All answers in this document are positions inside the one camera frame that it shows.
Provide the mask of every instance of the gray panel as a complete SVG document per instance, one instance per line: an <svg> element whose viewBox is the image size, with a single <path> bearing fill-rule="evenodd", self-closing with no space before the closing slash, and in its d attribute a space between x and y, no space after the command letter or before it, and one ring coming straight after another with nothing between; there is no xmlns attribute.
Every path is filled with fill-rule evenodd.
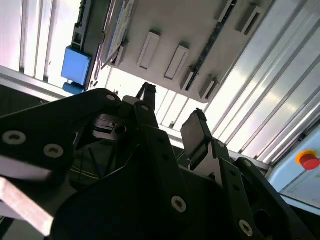
<svg viewBox="0 0 320 240"><path fill-rule="evenodd" d="M1 0L0 65L18 71L22 0Z"/></svg>
<svg viewBox="0 0 320 240"><path fill-rule="evenodd" d="M222 79L238 54L249 39L248 36L235 30L239 18L249 6L249 0L238 1L223 31L204 62L199 76L187 92L181 89L188 66L194 64L200 56L217 20L215 17L225 1L212 0L140 0L136 6L131 27L128 31L129 45L120 70L139 78L160 85L178 94L196 101L207 103L209 99L201 99L199 92L212 74ZM271 1L261 1L261 19ZM143 49L150 29L161 33L161 41L153 56L148 71L137 66L137 60ZM164 76L168 64L175 54L176 47L184 42L189 47L189 55L181 71L173 80Z"/></svg>

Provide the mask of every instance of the ceiling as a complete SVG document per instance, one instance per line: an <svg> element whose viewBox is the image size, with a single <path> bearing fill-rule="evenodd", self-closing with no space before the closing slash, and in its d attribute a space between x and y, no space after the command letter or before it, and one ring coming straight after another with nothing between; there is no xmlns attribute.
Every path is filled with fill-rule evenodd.
<svg viewBox="0 0 320 240"><path fill-rule="evenodd" d="M116 91L122 98L135 96L145 80L153 82L157 85L157 120L174 144L181 146L181 125L195 108L200 108L205 111L212 135L226 143L229 150L271 163L319 118L319 1L276 0L266 17L260 19L253 36L244 36L235 28L237 16L243 15L249 2L239 0L238 9L190 93L178 88L184 71L171 82L164 80L164 72L180 41L190 43L184 70L197 59L217 22L218 5L208 0L190 0L185 6L179 5L180 1L172 2L174 8L156 8L146 0L139 1L128 32L130 43L123 65L102 70L97 87ZM14 71L24 69L25 75L40 81L45 76L49 84L61 88L67 81L60 76L65 48L72 39L80 0L3 0L1 4L0 65ZM260 4L266 11L270 2ZM165 13L176 20L161 18ZM190 29L179 27L179 19ZM162 29L159 54L152 60L150 70L141 71L137 60L153 26ZM2 68L0 79L5 82L9 73L1 71ZM221 85L214 98L204 102L195 96L203 85L202 77L210 73L219 76ZM20 73L14 77L23 78ZM25 78L32 85L33 80ZM42 83L41 88L53 89Z"/></svg>

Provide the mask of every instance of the bolt head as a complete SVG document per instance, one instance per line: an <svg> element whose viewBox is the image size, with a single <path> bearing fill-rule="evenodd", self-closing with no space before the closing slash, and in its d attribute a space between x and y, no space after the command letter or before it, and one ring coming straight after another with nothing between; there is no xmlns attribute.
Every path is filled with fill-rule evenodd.
<svg viewBox="0 0 320 240"><path fill-rule="evenodd" d="M173 196L171 199L172 207L179 213L184 213L187 210L187 204L180 196Z"/></svg>

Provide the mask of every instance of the black cable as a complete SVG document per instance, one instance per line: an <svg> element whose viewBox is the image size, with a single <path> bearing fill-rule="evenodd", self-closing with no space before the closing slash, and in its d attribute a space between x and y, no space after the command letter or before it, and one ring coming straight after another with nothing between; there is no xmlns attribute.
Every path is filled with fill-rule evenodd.
<svg viewBox="0 0 320 240"><path fill-rule="evenodd" d="M97 160L95 158L95 155L94 155L91 147L89 147L89 154L90 154L91 159L93 161L93 165L95 167L96 173L98 174L99 178L101 179L103 177L103 174L102 174L102 171L101 171L101 169L100 169L100 167L98 165L98 162L97 162Z"/></svg>
<svg viewBox="0 0 320 240"><path fill-rule="evenodd" d="M178 162L185 155L185 151L183 151L179 157L177 157L176 161Z"/></svg>
<svg viewBox="0 0 320 240"><path fill-rule="evenodd" d="M181 158L181 156L184 155L184 153L185 153L185 150L182 150L182 152L180 152L180 154L175 158L176 161L178 161Z"/></svg>

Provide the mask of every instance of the black plastic part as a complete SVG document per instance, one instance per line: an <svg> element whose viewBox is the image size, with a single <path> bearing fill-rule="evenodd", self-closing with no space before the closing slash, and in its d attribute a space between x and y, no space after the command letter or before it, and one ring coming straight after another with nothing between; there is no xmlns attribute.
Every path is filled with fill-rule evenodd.
<svg viewBox="0 0 320 240"><path fill-rule="evenodd" d="M91 56L91 62L84 83L85 91L89 88L91 77L94 74L94 67L99 53L99 48L105 39L104 28L111 1L94 0L92 3L92 14L89 18L85 42L83 45L83 53Z"/></svg>
<svg viewBox="0 0 320 240"><path fill-rule="evenodd" d="M154 111L156 109L156 93L156 86L145 82L136 98L143 101L148 108Z"/></svg>
<svg viewBox="0 0 320 240"><path fill-rule="evenodd" d="M316 240L258 168L254 164L248 166L246 162L250 161L240 157L235 162L235 166L240 169L244 178L250 183L249 192L255 192L255 194L248 194L248 196L254 197L254 199L249 199L252 214L256 216L259 212L264 211L267 214L266 219L270 219L268 221L270 231L266 237L272 237L273 240Z"/></svg>
<svg viewBox="0 0 320 240"><path fill-rule="evenodd" d="M227 147L211 137L202 111L182 127L191 171L178 166L149 107L141 101L121 103L114 93L97 89L0 118L1 135L9 130L26 135L21 145L0 142L5 166L0 175L14 178L12 184L54 216L50 239L315 240L252 162L230 160ZM100 127L94 125L97 116L104 117ZM64 178L77 146L95 141L88 137L92 127L99 133L104 123L122 118L130 126L117 133L123 137L116 139L111 174L76 194L66 181L51 187L30 183ZM48 143L61 145L64 154L44 157ZM174 196L185 202L183 211L175 208ZM251 232L240 227L241 220Z"/></svg>
<svg viewBox="0 0 320 240"><path fill-rule="evenodd" d="M0 175L30 182L62 183L92 116L105 110L115 112L120 104L117 95L100 88L1 117L0 136L7 131L20 131L26 141L20 145L0 141L0 164L5 166ZM44 147L48 144L61 146L63 155L46 156Z"/></svg>
<svg viewBox="0 0 320 240"><path fill-rule="evenodd" d="M208 153L208 144L212 140L207 119L202 110L196 109L181 128L185 155L191 160L194 170Z"/></svg>
<svg viewBox="0 0 320 240"><path fill-rule="evenodd" d="M82 52L88 30L93 0L82 0L79 8L78 21L74 26L72 37L72 49Z"/></svg>

